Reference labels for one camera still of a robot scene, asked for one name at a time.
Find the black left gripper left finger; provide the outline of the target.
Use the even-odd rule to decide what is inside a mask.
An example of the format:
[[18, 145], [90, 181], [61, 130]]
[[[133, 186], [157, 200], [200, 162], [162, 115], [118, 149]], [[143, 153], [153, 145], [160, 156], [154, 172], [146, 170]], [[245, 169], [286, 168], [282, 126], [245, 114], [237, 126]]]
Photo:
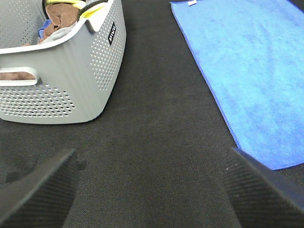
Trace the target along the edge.
[[79, 185], [77, 153], [64, 149], [0, 191], [2, 228], [61, 228]]

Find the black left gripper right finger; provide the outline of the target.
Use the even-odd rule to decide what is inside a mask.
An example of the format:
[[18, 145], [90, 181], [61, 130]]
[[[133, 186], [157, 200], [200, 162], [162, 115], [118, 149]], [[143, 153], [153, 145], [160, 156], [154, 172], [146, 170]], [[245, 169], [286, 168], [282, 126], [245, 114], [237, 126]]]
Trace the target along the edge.
[[242, 227], [304, 226], [304, 188], [239, 148], [227, 152], [224, 186]]

